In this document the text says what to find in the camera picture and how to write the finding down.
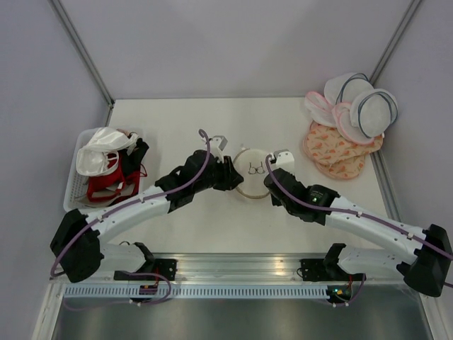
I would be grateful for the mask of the round beige mesh laundry bag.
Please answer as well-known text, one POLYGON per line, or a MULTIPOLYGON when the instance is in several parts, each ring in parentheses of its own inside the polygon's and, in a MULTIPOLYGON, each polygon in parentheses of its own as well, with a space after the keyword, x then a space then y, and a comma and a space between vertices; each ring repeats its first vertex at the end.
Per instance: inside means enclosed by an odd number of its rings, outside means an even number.
POLYGON ((264 185, 268 171, 265 166, 265 158, 268 153, 261 149, 242 147, 235 156, 233 165, 235 170, 243 177, 236 190, 244 198, 260 200, 269 196, 270 192, 264 185))

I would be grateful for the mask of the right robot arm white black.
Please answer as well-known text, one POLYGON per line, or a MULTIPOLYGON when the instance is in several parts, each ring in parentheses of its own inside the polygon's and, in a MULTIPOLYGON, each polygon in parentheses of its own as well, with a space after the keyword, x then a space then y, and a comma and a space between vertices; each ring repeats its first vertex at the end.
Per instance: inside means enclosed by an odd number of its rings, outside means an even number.
POLYGON ((283 169, 271 171, 264 184, 272 204, 282 206, 290 215, 377 245, 376 249, 360 249, 333 244, 323 259, 328 278, 399 278, 415 291, 434 298, 447 287, 452 248, 444 228, 430 225, 423 229, 361 211, 336 191, 321 185, 304 186, 283 169))

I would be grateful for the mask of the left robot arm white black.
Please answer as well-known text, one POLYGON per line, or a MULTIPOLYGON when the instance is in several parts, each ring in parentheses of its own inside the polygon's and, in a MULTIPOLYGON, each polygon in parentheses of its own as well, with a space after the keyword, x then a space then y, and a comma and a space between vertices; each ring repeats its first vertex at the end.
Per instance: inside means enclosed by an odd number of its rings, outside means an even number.
POLYGON ((111 272, 116 280, 149 280, 156 273, 156 259, 143 242, 121 246, 111 240, 136 225, 167 215, 193 201, 207 189, 232 191, 243 176, 229 156, 216 157, 197 150, 184 165, 161 177, 144 192, 102 210, 67 212, 51 243, 56 259, 51 278, 66 276, 79 283, 95 273, 111 272))

